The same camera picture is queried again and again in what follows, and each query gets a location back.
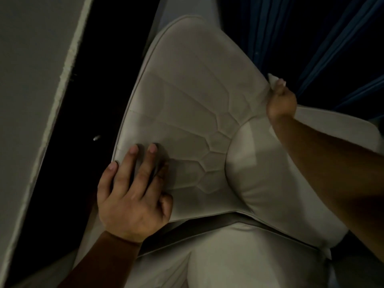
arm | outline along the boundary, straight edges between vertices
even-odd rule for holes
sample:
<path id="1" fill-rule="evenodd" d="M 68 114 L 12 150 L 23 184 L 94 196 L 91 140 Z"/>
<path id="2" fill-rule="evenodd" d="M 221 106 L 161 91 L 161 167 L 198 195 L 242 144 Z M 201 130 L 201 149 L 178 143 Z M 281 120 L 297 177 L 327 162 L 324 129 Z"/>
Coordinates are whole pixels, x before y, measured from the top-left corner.
<path id="1" fill-rule="evenodd" d="M 267 105 L 276 136 L 324 204 L 384 261 L 384 157 L 300 123 L 296 107 L 279 80 Z"/>
<path id="2" fill-rule="evenodd" d="M 123 287 L 141 243 L 169 222 L 173 199 L 161 193 L 167 164 L 162 166 L 147 187 L 155 165 L 156 145 L 148 148 L 129 187 L 138 150 L 137 145 L 132 146 L 120 167 L 112 162 L 101 176 L 97 199 L 100 220 L 106 231 L 59 288 Z"/>

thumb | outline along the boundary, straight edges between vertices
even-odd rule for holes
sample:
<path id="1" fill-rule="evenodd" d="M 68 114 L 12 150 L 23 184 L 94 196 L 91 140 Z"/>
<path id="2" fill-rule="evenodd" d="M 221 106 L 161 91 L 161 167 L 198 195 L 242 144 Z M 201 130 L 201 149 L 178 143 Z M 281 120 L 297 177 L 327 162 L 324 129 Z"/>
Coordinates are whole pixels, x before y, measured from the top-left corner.
<path id="1" fill-rule="evenodd" d="M 159 198 L 159 202 L 163 212 L 163 224 L 166 225 L 169 222 L 170 215 L 172 213 L 173 197 L 172 195 L 163 193 Z"/>
<path id="2" fill-rule="evenodd" d="M 278 79 L 276 82 L 275 90 L 273 91 L 273 93 L 275 95 L 279 95 L 279 96 L 283 95 L 284 90 L 285 90 L 285 85 L 286 85 L 286 81 L 284 81 L 283 79 Z"/>

hand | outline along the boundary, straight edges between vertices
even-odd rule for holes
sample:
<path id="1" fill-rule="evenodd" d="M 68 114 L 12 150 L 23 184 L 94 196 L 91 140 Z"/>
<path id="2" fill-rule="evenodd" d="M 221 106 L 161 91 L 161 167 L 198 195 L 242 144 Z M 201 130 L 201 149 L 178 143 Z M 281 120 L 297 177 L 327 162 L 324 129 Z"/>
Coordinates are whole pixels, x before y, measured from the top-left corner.
<path id="1" fill-rule="evenodd" d="M 294 117 L 297 108 L 296 96 L 286 86 L 283 79 L 276 82 L 275 90 L 266 106 L 266 114 L 273 125 L 280 117 Z"/>
<path id="2" fill-rule="evenodd" d="M 172 196 L 161 193 L 168 164 L 162 166 L 147 187 L 155 165 L 155 144 L 149 146 L 137 176 L 129 187 L 138 152 L 137 145 L 133 145 L 120 167 L 116 162 L 109 164 L 101 176 L 97 193 L 99 216 L 105 229 L 133 243 L 142 243 L 165 226 L 169 222 L 173 206 Z"/>

pinky finger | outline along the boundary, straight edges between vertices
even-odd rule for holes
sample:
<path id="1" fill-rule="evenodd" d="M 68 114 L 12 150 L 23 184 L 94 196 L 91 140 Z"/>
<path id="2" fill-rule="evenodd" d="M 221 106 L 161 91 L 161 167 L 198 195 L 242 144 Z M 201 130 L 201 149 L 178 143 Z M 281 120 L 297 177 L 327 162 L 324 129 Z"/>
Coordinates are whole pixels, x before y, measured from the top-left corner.
<path id="1" fill-rule="evenodd" d="M 103 203 L 109 197 L 109 194 L 111 193 L 112 180 L 117 170 L 118 164 L 116 162 L 111 162 L 101 175 L 99 185 L 97 187 L 98 205 Z"/>
<path id="2" fill-rule="evenodd" d="M 169 222 L 170 215 L 172 214 L 173 197 L 172 195 L 163 193 L 159 198 L 159 202 L 163 213 L 163 224 L 166 225 Z"/>

dark blue fabric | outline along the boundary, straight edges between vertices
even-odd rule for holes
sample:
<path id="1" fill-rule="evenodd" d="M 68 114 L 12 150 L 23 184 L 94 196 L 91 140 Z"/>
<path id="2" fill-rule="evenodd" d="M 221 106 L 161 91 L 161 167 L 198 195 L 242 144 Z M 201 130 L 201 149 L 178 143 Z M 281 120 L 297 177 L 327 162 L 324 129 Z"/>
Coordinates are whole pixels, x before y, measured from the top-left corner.
<path id="1" fill-rule="evenodd" d="M 384 116 L 384 0 L 221 0 L 224 31 L 305 106 Z"/>

